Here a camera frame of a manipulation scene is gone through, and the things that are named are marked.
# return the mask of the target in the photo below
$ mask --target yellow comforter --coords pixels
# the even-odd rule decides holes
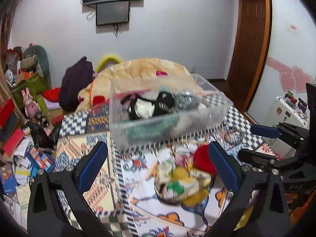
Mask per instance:
[[[153,58],[125,61],[101,71],[91,84],[79,92],[78,97],[84,100],[79,104],[76,112],[90,109],[95,96],[109,99],[111,80],[152,77],[156,76],[156,71],[164,71],[168,75],[190,74],[184,66],[168,60]]]

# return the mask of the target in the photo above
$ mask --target wooden door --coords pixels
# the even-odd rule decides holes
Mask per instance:
[[[239,0],[236,41],[227,83],[229,98],[241,112],[247,109],[245,102],[258,73],[265,24],[265,0]]]

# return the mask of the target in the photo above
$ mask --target pink book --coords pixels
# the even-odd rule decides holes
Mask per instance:
[[[11,156],[12,152],[18,146],[20,141],[24,138],[24,132],[19,128],[15,130],[15,132],[11,135],[9,140],[6,141],[3,150],[9,157]]]

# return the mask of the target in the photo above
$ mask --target curtain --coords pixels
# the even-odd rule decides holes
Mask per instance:
[[[3,104],[5,100],[8,100],[10,98],[13,99],[15,104],[15,114],[17,115],[18,119],[22,124],[25,122],[25,117],[21,110],[19,109],[19,106],[15,102],[12,93],[10,91],[10,88],[8,86],[8,83],[4,77],[4,69],[5,69],[5,58],[4,58],[4,51],[8,48],[8,42],[11,34],[11,28],[12,28],[12,21],[13,16],[15,13],[15,8],[17,5],[21,2],[21,0],[14,0],[12,5],[7,10],[6,14],[3,16],[1,23],[0,23],[0,105]]]

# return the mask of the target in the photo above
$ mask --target metal screw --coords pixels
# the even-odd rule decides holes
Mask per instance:
[[[274,175],[278,175],[279,174],[279,170],[277,170],[277,169],[272,169],[272,174],[274,174]]]
[[[37,174],[38,175],[42,175],[42,174],[44,174],[44,172],[45,172],[45,170],[44,169],[39,169],[38,171],[37,171]]]
[[[72,171],[73,169],[74,169],[74,166],[73,166],[73,165],[68,165],[68,166],[66,167],[66,171],[68,171],[68,172]]]
[[[241,166],[241,170],[245,171],[245,172],[248,172],[250,170],[250,167],[248,165],[242,165]]]

